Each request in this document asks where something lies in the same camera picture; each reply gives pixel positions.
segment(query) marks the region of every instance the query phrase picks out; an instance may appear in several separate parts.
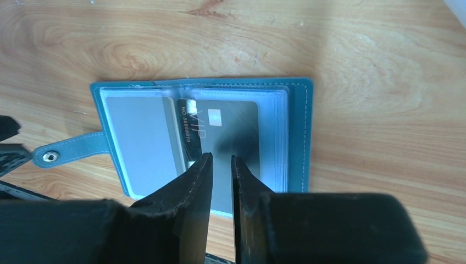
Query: wood grain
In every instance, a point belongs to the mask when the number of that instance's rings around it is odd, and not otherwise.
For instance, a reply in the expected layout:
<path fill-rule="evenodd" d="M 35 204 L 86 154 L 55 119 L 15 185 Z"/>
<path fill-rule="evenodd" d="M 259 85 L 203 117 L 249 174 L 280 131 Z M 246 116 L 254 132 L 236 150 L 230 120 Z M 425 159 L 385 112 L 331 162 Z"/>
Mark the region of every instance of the wood grain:
<path fill-rule="evenodd" d="M 101 129 L 99 80 L 310 76 L 312 191 L 407 206 L 431 263 L 466 263 L 466 31 L 441 0 L 1 0 L 0 113 L 35 147 Z M 125 197 L 108 156 L 2 179 Z M 233 259 L 212 217 L 208 251 Z"/>

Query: blue wallet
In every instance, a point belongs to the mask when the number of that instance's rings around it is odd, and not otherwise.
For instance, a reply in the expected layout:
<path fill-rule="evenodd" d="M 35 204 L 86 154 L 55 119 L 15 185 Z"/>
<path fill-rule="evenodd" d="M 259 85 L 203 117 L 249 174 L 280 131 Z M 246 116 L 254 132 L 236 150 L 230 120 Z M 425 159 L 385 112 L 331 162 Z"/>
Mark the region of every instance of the blue wallet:
<path fill-rule="evenodd" d="M 307 192 L 309 78 L 183 79 L 91 85 L 102 131 L 37 148 L 40 168 L 109 153 L 124 193 L 141 199 L 214 157 L 211 212 L 231 216 L 231 155 L 276 192 Z"/>

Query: wallet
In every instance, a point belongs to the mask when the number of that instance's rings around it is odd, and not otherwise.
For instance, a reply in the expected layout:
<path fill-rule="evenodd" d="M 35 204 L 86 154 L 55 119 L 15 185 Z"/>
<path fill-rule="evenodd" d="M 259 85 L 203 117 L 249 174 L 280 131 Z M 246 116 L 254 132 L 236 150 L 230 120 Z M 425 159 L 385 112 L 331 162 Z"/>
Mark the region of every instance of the wallet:
<path fill-rule="evenodd" d="M 211 212 L 229 217 L 232 155 L 275 192 L 308 191 L 309 78 L 96 82 L 91 93 L 102 131 L 37 148 L 35 165 L 110 154 L 124 193 L 138 200 L 210 152 Z"/>

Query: wooden table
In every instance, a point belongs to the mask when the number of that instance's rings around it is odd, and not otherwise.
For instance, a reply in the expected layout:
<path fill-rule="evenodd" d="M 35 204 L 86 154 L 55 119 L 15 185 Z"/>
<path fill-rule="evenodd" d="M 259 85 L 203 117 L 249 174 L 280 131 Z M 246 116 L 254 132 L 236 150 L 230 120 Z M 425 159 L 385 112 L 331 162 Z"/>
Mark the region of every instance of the wooden table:
<path fill-rule="evenodd" d="M 312 191 L 399 198 L 431 263 L 466 263 L 466 30 L 441 0 L 2 0 L 0 114 L 29 149 L 101 129 L 100 80 L 310 76 Z M 124 204 L 98 156 L 3 177 Z M 212 217 L 208 252 L 232 259 Z"/>

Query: wallet strap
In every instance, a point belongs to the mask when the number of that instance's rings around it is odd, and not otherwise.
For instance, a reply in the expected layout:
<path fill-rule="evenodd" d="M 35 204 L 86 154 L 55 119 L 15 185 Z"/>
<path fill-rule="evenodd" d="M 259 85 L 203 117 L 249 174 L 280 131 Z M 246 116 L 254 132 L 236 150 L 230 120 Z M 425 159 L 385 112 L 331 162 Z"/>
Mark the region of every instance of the wallet strap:
<path fill-rule="evenodd" d="M 38 147 L 32 152 L 32 162 L 39 168 L 50 169 L 105 153 L 109 153 L 108 144 L 104 133 L 99 131 Z"/>

